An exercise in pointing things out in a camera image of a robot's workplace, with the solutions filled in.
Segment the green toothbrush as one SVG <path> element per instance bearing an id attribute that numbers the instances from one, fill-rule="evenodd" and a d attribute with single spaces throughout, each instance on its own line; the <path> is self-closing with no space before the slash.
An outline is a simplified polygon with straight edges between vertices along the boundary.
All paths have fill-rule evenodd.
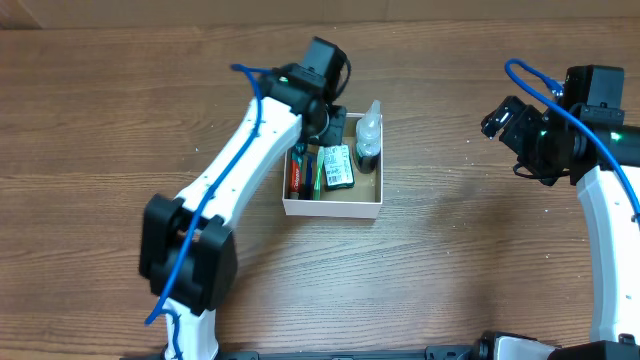
<path id="1" fill-rule="evenodd" d="M 322 174 L 323 174 L 323 166 L 324 166 L 324 160 L 325 160 L 324 150 L 325 150 L 324 147 L 319 146 L 316 154 L 316 174 L 315 174 L 315 180 L 313 184 L 313 193 L 312 193 L 313 200 L 319 200 L 321 196 Z"/>

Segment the clear spray bottle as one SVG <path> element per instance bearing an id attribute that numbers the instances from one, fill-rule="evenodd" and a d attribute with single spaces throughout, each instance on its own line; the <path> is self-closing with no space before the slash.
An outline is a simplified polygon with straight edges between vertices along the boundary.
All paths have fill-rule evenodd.
<path id="1" fill-rule="evenodd" d="M 381 102 L 374 100 L 364 116 L 356 123 L 355 163 L 363 174 L 374 172 L 380 159 L 382 150 L 381 119 Z"/>

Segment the white green soap packet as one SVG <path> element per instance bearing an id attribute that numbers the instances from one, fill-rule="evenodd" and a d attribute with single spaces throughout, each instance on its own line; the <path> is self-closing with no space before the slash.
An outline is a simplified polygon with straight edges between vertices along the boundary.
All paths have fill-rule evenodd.
<path id="1" fill-rule="evenodd" d="M 355 177 L 347 144 L 326 147 L 323 168 L 328 191 L 354 187 Z"/>

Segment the teal toothpaste tube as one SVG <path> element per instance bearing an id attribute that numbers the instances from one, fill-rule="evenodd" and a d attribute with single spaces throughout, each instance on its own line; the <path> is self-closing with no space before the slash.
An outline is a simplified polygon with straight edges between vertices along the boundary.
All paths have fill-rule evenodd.
<path id="1" fill-rule="evenodd" d="M 298 199 L 302 185 L 303 158 L 307 145 L 297 143 L 291 149 L 290 175 L 289 175 L 289 198 Z"/>

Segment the blue disposable razor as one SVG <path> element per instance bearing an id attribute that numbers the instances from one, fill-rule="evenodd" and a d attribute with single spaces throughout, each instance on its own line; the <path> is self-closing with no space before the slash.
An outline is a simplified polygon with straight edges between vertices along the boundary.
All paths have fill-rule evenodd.
<path id="1" fill-rule="evenodd" d="M 303 199 L 313 199 L 313 187 L 314 187 L 314 160 L 313 154 L 305 156 L 305 176 L 303 186 Z"/>

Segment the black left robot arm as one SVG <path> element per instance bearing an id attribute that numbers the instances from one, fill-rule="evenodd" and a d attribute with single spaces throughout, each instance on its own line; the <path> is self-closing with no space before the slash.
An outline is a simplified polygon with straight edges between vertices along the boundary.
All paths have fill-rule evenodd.
<path id="1" fill-rule="evenodd" d="M 163 359 L 217 357 L 215 311 L 238 270 L 233 230 L 286 151 L 326 144 L 352 73 L 347 60 L 231 68 L 253 90 L 238 129 L 191 184 L 173 198 L 154 195 L 143 212 L 139 273 L 158 298 L 145 323 L 165 317 Z"/>

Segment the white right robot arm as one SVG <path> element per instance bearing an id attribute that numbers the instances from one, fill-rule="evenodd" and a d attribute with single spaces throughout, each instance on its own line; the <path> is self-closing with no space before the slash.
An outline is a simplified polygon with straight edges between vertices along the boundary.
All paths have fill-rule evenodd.
<path id="1" fill-rule="evenodd" d="M 481 122 L 517 156 L 525 177 L 551 186 L 567 176 L 577 191 L 590 243 L 594 308 L 586 344 L 555 347 L 524 335 L 486 333 L 475 359 L 636 359 L 639 356 L 639 216 L 619 177 L 639 188 L 639 130 L 609 105 L 575 102 L 583 130 L 508 96 Z"/>

